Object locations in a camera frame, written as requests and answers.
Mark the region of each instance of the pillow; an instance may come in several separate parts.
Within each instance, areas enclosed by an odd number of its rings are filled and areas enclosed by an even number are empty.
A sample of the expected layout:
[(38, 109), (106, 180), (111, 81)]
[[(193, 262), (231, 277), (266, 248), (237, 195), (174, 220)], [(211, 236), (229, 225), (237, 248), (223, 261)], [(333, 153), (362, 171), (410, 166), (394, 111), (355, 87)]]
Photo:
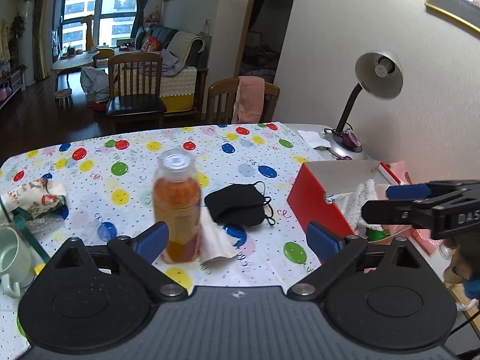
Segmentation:
[(145, 39), (145, 43), (142, 46), (142, 52), (149, 52), (149, 51), (160, 51), (162, 49), (162, 44), (160, 41), (155, 38), (154, 36), (149, 36)]
[(142, 46), (142, 38), (143, 35), (145, 34), (145, 30), (143, 28), (139, 28), (137, 31), (137, 35), (135, 36), (135, 43), (134, 46), (138, 50)]

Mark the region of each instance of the desk lamp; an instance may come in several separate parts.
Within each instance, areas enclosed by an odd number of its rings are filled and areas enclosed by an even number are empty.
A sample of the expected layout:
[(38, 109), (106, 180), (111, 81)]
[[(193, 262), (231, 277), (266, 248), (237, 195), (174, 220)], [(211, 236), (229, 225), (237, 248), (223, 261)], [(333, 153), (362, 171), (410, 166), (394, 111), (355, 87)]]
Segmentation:
[(355, 64), (357, 86), (346, 102), (342, 117), (335, 130), (325, 129), (325, 139), (332, 145), (330, 151), (337, 157), (366, 160), (362, 144), (352, 130), (344, 131), (353, 104), (362, 89), (380, 100), (392, 100), (402, 91), (403, 73), (398, 56), (391, 51), (368, 52)]

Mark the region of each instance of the ear loop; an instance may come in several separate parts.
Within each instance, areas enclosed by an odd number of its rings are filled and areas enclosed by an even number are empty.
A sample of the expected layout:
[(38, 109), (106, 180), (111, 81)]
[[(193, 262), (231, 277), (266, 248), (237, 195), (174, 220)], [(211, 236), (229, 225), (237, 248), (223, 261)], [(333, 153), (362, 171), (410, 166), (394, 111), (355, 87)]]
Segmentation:
[(275, 225), (277, 222), (273, 219), (273, 208), (272, 208), (272, 206), (270, 205), (270, 202), (272, 201), (272, 198), (271, 198), (270, 196), (265, 196), (265, 192), (266, 192), (267, 186), (265, 185), (265, 183), (264, 183), (263, 181), (257, 181), (256, 183), (254, 183), (254, 184), (252, 184), (252, 185), (255, 186), (255, 185), (257, 185), (258, 183), (262, 183), (262, 184), (263, 184), (263, 193), (262, 193), (262, 195), (263, 195), (263, 197), (265, 197), (265, 202), (263, 203), (263, 207), (268, 206), (268, 207), (270, 207), (270, 210), (272, 211), (272, 215), (270, 215), (270, 216), (265, 215), (265, 218), (266, 218), (268, 224), (269, 224), (270, 226), (273, 226), (273, 225)]
[(273, 226), (273, 225), (275, 225), (277, 222), (273, 219), (273, 208), (272, 208), (272, 206), (270, 205), (270, 202), (271, 202), (271, 201), (272, 201), (272, 198), (271, 198), (270, 196), (265, 196), (265, 203), (263, 203), (263, 206), (264, 206), (264, 207), (265, 207), (265, 206), (270, 207), (270, 210), (272, 211), (272, 215), (270, 215), (270, 216), (265, 215), (265, 218), (266, 218), (268, 224), (269, 224), (270, 226)]

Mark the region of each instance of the lamp base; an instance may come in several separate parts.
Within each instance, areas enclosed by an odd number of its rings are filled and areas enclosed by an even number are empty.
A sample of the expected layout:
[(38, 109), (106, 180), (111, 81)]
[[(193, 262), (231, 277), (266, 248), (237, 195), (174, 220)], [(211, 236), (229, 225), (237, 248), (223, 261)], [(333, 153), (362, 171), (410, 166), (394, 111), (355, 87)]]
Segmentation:
[(331, 132), (326, 132), (324, 139), (328, 140), (332, 147), (330, 151), (338, 157), (350, 157), (352, 160), (366, 160), (367, 154), (363, 150), (363, 147), (358, 147), (357, 151), (352, 151), (351, 149), (345, 147), (342, 143), (342, 138), (338, 135), (335, 135)]

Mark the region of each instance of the orange juice bottle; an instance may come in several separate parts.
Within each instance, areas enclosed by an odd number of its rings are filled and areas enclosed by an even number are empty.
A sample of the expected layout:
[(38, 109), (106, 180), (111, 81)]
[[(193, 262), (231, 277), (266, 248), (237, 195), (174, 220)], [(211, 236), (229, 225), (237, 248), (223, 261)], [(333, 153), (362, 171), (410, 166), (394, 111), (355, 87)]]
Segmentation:
[(200, 242), (201, 189), (195, 159), (183, 149), (162, 153), (153, 186), (155, 221), (169, 227), (169, 242), (162, 253), (166, 263), (195, 260)]

